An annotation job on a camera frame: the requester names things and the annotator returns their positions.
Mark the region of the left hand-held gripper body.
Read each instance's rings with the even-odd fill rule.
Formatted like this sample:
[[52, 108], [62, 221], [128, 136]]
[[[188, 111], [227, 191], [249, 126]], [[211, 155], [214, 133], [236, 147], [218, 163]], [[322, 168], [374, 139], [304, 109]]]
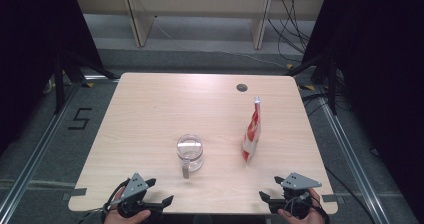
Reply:
[[150, 210], [154, 217], [159, 217], [163, 209], [156, 208], [156, 203], [147, 203], [144, 197], [149, 188], [139, 173], [134, 173], [129, 179], [118, 203], [118, 212], [124, 218], [129, 218], [140, 211]]

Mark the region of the black metal stand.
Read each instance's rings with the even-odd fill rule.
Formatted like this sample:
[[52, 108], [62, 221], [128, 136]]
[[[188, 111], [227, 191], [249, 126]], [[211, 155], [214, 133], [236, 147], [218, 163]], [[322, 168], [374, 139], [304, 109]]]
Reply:
[[324, 81], [327, 81], [328, 84], [328, 105], [333, 115], [337, 114], [336, 111], [336, 82], [337, 82], [337, 66], [334, 59], [329, 54], [319, 54], [307, 61], [303, 61], [302, 64], [288, 73], [286, 76], [292, 76], [305, 71], [306, 69], [314, 66], [315, 70], [311, 76], [311, 81], [313, 84], [321, 85]]
[[67, 75], [72, 84], [82, 83], [85, 80], [81, 71], [82, 66], [88, 67], [110, 80], [120, 78], [119, 75], [105, 69], [101, 61], [93, 62], [72, 51], [62, 50], [58, 52], [54, 62], [54, 79], [56, 84], [55, 113], [59, 113], [65, 106], [64, 75]]

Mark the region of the grey tape strip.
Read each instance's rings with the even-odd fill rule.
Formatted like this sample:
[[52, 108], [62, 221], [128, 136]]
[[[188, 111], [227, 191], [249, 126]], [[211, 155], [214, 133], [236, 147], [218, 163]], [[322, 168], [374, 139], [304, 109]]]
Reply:
[[329, 203], [329, 202], [337, 202], [338, 204], [344, 204], [344, 199], [343, 197], [337, 196], [335, 194], [331, 194], [331, 195], [322, 195], [322, 201], [324, 203]]
[[84, 195], [86, 195], [86, 192], [87, 192], [87, 188], [73, 189], [69, 193], [64, 193], [62, 195], [62, 200], [63, 201], [69, 201], [74, 196], [84, 196]]

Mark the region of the red and white pouch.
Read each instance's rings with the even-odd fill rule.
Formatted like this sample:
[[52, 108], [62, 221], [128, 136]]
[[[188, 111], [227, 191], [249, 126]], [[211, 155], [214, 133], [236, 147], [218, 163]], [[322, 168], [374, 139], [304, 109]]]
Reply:
[[254, 98], [254, 112], [252, 114], [251, 121], [246, 128], [242, 144], [242, 156], [246, 163], [248, 163], [253, 157], [260, 137], [260, 107], [260, 97], [256, 96]]

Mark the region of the black curtain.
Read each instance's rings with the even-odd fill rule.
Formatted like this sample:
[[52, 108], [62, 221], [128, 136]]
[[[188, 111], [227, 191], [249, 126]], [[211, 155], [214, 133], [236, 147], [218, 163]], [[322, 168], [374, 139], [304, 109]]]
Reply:
[[68, 55], [103, 66], [77, 0], [0, 0], [0, 155]]
[[424, 0], [324, 0], [304, 58], [342, 71], [363, 128], [424, 224]]

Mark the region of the glass jar with hinged lid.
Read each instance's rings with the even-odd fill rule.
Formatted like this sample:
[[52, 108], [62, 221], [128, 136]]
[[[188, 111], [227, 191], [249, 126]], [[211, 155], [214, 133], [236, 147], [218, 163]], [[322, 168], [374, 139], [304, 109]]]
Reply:
[[203, 166], [202, 141], [195, 134], [185, 134], [178, 139], [176, 148], [177, 156], [181, 163], [182, 175], [185, 179], [188, 179], [191, 172], [195, 172]]

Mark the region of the beige wooden shelf unit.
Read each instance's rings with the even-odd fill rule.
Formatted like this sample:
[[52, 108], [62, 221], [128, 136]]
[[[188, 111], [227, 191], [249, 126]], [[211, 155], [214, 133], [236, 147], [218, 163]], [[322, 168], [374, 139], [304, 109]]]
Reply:
[[253, 48], [262, 46], [268, 19], [291, 16], [300, 21], [317, 19], [324, 0], [77, 0], [85, 14], [126, 15], [138, 47], [146, 44], [156, 16], [241, 18], [250, 21]]

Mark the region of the person's right hand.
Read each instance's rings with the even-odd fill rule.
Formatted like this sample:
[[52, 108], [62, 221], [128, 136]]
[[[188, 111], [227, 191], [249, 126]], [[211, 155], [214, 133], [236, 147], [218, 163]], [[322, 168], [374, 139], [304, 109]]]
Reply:
[[326, 218], [318, 211], [320, 208], [320, 196], [313, 188], [309, 189], [309, 193], [312, 199], [312, 207], [309, 209], [306, 217], [298, 219], [283, 209], [279, 209], [278, 214], [289, 224], [326, 224]]

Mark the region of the aluminium floor rail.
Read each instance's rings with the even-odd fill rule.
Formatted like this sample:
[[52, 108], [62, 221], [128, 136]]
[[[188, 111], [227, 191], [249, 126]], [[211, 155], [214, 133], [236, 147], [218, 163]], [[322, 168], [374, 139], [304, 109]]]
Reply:
[[8, 224], [10, 218], [15, 212], [26, 188], [52, 143], [53, 138], [59, 129], [59, 125], [66, 115], [71, 100], [78, 92], [80, 86], [80, 83], [73, 83], [69, 85], [62, 107], [52, 114], [48, 125], [42, 132], [42, 136], [36, 142], [36, 145], [25, 162], [23, 169], [20, 171], [17, 178], [11, 183], [7, 194], [0, 203], [0, 224]]
[[338, 117], [330, 109], [330, 102], [329, 99], [325, 97], [324, 89], [322, 87], [318, 87], [317, 93], [323, 94], [323, 97], [320, 98], [320, 102], [323, 104], [324, 113], [346, 159], [353, 178], [356, 181], [360, 193], [362, 194], [367, 210], [371, 215], [371, 219], [375, 224], [390, 224], [380, 198], [376, 194], [375, 189], [373, 188], [364, 168], [354, 152]]

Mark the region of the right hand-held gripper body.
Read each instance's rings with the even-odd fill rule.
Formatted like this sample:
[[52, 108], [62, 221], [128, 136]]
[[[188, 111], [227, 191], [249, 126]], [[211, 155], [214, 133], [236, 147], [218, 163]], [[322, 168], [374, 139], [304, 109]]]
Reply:
[[273, 214], [277, 214], [279, 209], [283, 209], [292, 216], [303, 219], [308, 215], [308, 211], [312, 206], [309, 189], [321, 187], [322, 184], [295, 172], [284, 179], [282, 185], [279, 184], [283, 189], [283, 198], [277, 199], [278, 204], [276, 206], [269, 206], [270, 211]]

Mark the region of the person's left hand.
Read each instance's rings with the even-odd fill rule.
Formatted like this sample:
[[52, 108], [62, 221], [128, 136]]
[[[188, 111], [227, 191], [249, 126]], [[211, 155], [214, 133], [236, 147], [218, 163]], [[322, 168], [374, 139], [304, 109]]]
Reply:
[[115, 204], [110, 207], [103, 224], [141, 224], [143, 221], [147, 220], [150, 215], [150, 210], [143, 210], [132, 217], [124, 218], [119, 214], [118, 205]]

